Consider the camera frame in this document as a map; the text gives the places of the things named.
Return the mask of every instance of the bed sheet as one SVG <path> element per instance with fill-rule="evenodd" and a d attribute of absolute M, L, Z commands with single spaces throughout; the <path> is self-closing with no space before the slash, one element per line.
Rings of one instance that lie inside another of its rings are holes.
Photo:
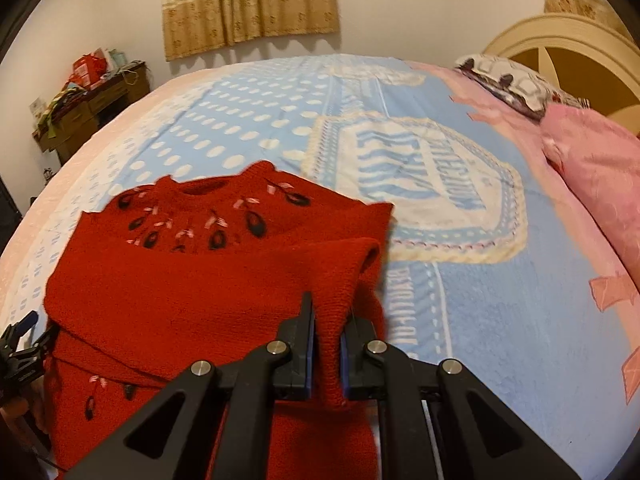
<path fill-rule="evenodd" d="M 13 240 L 0 261 L 17 269 L 1 320 L 42 310 L 81 210 L 167 173 L 267 159 L 393 202 L 387 339 L 423 361 L 459 358 L 583 478 L 607 475 L 640 422 L 637 291 L 546 164 L 538 126 L 464 76 L 397 59 L 268 60 L 174 84 L 83 147 L 52 183 L 58 200 L 36 201 L 49 212 L 39 228 L 27 215 L 31 238 L 18 230 L 28 251 Z"/>

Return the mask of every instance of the pink pillow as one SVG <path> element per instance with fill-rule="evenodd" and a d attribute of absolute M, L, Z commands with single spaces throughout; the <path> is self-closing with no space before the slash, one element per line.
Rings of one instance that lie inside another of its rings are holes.
<path fill-rule="evenodd" d="M 557 104 L 540 127 L 546 158 L 640 289 L 640 140 L 594 110 Z"/>

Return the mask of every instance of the white wall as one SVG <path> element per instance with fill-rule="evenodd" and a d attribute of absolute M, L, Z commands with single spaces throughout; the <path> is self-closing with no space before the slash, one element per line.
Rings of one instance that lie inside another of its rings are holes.
<path fill-rule="evenodd" d="M 339 34 L 270 38 L 166 62 L 161 0 L 43 0 L 0 64 L 0 176 L 25 211 L 44 183 L 29 104 L 50 100 L 71 64 L 99 46 L 148 63 L 153 85 L 238 61 L 347 52 L 450 65 L 478 52 L 543 0 L 338 0 Z"/>
<path fill-rule="evenodd" d="M 166 62 L 161 0 L 111 0 L 118 47 L 144 59 L 155 84 L 202 68 L 303 54 L 347 52 L 450 65 L 482 50 L 498 33 L 539 14 L 544 0 L 338 0 L 340 34 L 269 38 Z"/>
<path fill-rule="evenodd" d="M 95 0 L 42 0 L 0 64 L 0 176 L 23 213 L 44 187 L 43 169 L 60 166 L 31 137 L 29 104 L 48 103 L 73 62 L 101 43 L 97 15 Z"/>

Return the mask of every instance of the pillow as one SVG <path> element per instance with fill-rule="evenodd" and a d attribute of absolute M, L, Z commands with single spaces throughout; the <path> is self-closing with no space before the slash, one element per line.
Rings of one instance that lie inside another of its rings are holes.
<path fill-rule="evenodd" d="M 587 100 L 567 94 L 535 70 L 505 57 L 472 54 L 459 58 L 454 67 L 514 110 L 536 121 L 544 117 L 546 106 L 551 102 L 589 107 Z"/>
<path fill-rule="evenodd" d="M 640 139 L 594 110 L 551 104 L 546 158 L 587 208 L 640 290 Z"/>

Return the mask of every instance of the desk drawer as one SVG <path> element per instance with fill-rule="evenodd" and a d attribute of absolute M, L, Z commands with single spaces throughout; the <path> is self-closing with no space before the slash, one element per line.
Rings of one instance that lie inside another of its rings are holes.
<path fill-rule="evenodd" d="M 98 121 L 96 121 L 95 118 L 90 118 L 90 120 L 83 123 L 71 137 L 57 146 L 56 150 L 58 151 L 60 164 L 65 164 L 97 131 Z"/>
<path fill-rule="evenodd" d="M 138 75 L 137 77 L 132 73 L 124 74 L 125 81 L 129 82 L 127 85 L 129 104 L 139 101 L 150 92 L 149 81 L 146 78 L 146 66 L 143 65 L 139 69 L 134 70 L 134 72 Z"/>
<path fill-rule="evenodd" d="M 73 135 L 74 131 L 80 128 L 80 126 L 92 117 L 93 116 L 86 102 L 82 102 L 75 108 L 69 110 L 56 125 L 59 130 L 58 134 L 62 137 L 58 142 L 61 142 L 63 139 Z"/>
<path fill-rule="evenodd" d="M 89 109 L 93 114 L 97 114 L 126 93 L 127 85 L 124 81 L 120 81 L 106 90 L 103 90 L 96 97 L 91 99 L 89 101 Z"/>

